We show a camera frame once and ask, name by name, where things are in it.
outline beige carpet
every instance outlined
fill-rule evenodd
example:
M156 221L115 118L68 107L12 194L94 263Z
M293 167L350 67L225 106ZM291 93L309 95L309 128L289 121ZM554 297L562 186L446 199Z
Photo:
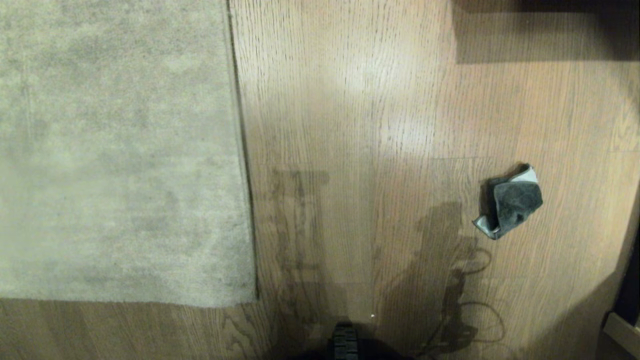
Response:
M255 299L225 2L0 4L0 297Z

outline wooden floor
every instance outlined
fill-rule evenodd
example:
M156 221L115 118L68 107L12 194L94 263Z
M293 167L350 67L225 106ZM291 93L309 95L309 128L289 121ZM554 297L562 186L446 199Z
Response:
M0 359L281 359L347 318L432 359L592 358L640 215L637 17L534 10L231 0L260 300L2 300ZM545 204L491 241L481 185L520 162Z

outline gray cloth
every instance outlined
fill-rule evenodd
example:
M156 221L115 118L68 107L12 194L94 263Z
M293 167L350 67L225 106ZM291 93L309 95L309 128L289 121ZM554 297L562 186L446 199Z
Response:
M254 300L225 2L0 8L0 296Z
M489 180L486 195L488 214L477 218L474 225L494 240L525 222L542 206L538 177L529 164L511 178Z

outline wood grain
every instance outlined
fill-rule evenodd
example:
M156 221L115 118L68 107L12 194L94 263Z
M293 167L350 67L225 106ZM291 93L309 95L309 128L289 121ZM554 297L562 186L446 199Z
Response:
M230 13L260 300L4 299L0 359L281 359L344 318L405 354L593 358L640 215L640 64L606 26L508 2ZM545 204L483 238L481 185L519 162Z

